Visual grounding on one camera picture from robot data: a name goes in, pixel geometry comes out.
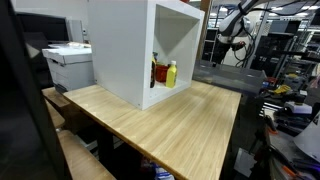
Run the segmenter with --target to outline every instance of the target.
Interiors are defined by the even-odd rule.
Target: cable
[[[309,1],[306,1],[306,2],[302,5],[302,7],[304,7],[308,2],[309,2]],[[296,15],[296,14],[298,14],[298,13],[302,13],[302,12],[305,12],[305,11],[310,10],[310,8],[311,8],[312,6],[314,6],[314,5],[316,5],[318,2],[319,2],[319,0],[316,0],[311,6],[309,6],[309,8],[307,8],[307,9],[305,9],[305,10],[297,11],[297,12],[291,13],[291,14],[277,13],[277,12],[272,11],[272,9],[270,10],[270,9],[263,9],[263,8],[253,8],[253,9],[250,10],[250,12],[252,12],[252,11],[266,11],[266,12],[270,12],[270,13],[275,13],[275,14],[277,14],[277,15],[279,15],[279,16],[293,16],[293,15]]]

